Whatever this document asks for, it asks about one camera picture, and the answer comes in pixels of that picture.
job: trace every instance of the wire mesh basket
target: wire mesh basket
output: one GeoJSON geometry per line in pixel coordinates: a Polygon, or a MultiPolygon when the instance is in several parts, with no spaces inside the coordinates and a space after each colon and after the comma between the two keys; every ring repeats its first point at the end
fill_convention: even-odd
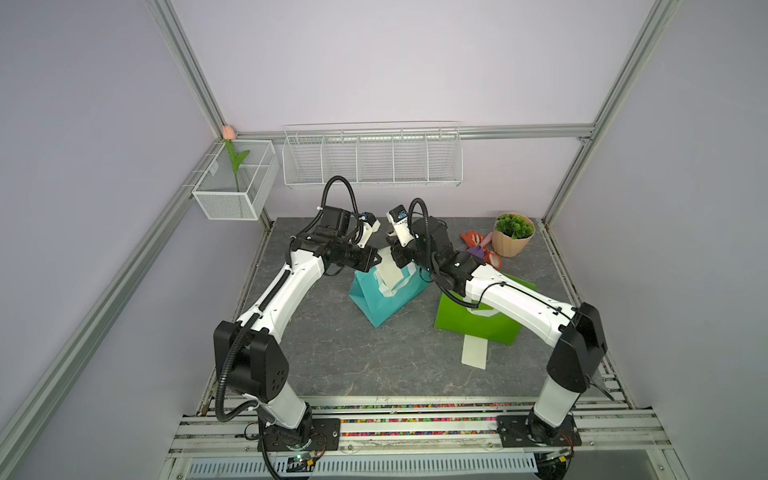
{"type": "Polygon", "coordinates": [[[271,141],[233,140],[235,152],[249,150],[237,175],[224,143],[192,194],[211,220],[258,220],[280,169],[271,141]]]}
{"type": "Polygon", "coordinates": [[[283,175],[288,187],[325,184],[343,175],[361,185],[458,185],[463,158],[458,125],[288,134],[283,175]]]}

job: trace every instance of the gray marble tabletop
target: gray marble tabletop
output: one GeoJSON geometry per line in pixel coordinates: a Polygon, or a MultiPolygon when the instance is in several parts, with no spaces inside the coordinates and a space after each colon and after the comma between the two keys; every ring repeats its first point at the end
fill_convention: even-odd
{"type": "MultiPolygon", "coordinates": [[[[248,293],[250,306],[284,262],[289,237],[309,218],[278,218],[248,293]]],[[[487,234],[493,218],[443,218],[454,248],[470,230],[487,234]]],[[[384,247],[386,226],[369,241],[384,247]]],[[[535,283],[538,291],[568,301],[546,244],[537,232],[502,272],[535,283]]],[[[300,396],[538,396],[551,354],[534,333],[521,329],[511,345],[488,342],[485,370],[462,364],[464,336],[434,327],[440,291],[431,284],[379,328],[349,298],[354,271],[318,280],[288,324],[281,347],[288,381],[300,396]]],[[[594,387],[586,396],[600,396],[594,387]]]]}

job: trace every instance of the shopping bag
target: shopping bag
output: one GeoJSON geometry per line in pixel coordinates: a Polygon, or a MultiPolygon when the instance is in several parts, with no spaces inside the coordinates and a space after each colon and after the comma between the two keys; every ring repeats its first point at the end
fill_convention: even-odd
{"type": "Polygon", "coordinates": [[[384,323],[429,285],[429,282],[419,275],[413,263],[400,270],[403,278],[394,288],[387,287],[380,276],[377,278],[376,267],[368,273],[355,272],[355,279],[349,288],[349,298],[375,327],[384,323]]]}
{"type": "MultiPolygon", "coordinates": [[[[531,290],[536,290],[536,285],[533,283],[512,275],[505,274],[505,276],[531,290]]],[[[443,293],[440,296],[435,328],[511,345],[520,333],[522,325],[490,306],[481,305],[479,309],[469,309],[452,302],[443,293]]]]}

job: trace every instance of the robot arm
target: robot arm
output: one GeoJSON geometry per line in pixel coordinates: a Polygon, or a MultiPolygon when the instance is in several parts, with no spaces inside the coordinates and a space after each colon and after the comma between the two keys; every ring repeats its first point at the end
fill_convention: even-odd
{"type": "Polygon", "coordinates": [[[407,211],[399,205],[387,218],[393,227],[387,242],[397,266],[416,262],[451,300],[468,308],[492,306],[554,347],[548,377],[524,431],[535,443],[552,445],[607,352],[600,313],[588,303],[577,308],[548,298],[512,282],[478,257],[453,250],[445,222],[430,217],[419,198],[407,211]],[[416,205],[422,217],[413,220],[416,205]]]}
{"type": "MultiPolygon", "coordinates": [[[[415,262],[427,270],[443,293],[457,303],[470,308],[477,308],[480,302],[492,306],[554,347],[541,395],[525,421],[525,435],[538,445],[555,444],[568,412],[589,387],[607,350],[599,313],[586,303],[576,308],[541,295],[510,281],[478,257],[453,250],[445,223],[429,217],[421,202],[424,216],[416,221],[411,220],[414,204],[409,212],[401,205],[387,214],[393,226],[387,239],[392,258],[400,268],[415,262]]],[[[279,346],[286,325],[331,264],[367,272],[381,261],[377,250],[366,246],[370,234],[379,228],[372,214],[357,216],[354,237],[346,233],[350,212],[321,207],[318,217],[291,241],[290,262],[267,293],[236,323],[222,322],[214,333],[220,380],[226,380],[228,374],[228,386],[250,399],[263,427],[276,431],[292,449],[308,446],[313,424],[311,409],[286,381],[288,362],[279,346]],[[245,329],[247,341],[242,347],[237,345],[236,360],[227,371],[225,357],[232,353],[233,339],[245,329]]],[[[217,418],[227,421],[219,411],[223,406],[220,410],[217,406],[217,418]]]]}

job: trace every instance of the black bracket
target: black bracket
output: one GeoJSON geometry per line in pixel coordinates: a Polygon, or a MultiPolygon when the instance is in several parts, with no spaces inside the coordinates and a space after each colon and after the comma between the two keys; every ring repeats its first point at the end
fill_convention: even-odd
{"type": "Polygon", "coordinates": [[[502,437],[502,447],[574,447],[581,445],[581,436],[578,433],[573,415],[566,415],[558,434],[546,443],[536,442],[531,438],[531,430],[528,427],[528,412],[509,413],[496,417],[498,427],[496,432],[502,437]]]}
{"type": "MultiPolygon", "coordinates": [[[[325,447],[328,450],[339,449],[339,439],[341,438],[341,420],[340,419],[312,419],[312,431],[310,433],[311,443],[301,449],[303,452],[310,450],[321,451],[325,447]]],[[[295,452],[288,445],[283,443],[278,436],[277,430],[267,427],[264,432],[264,443],[268,452],[295,452]]]]}

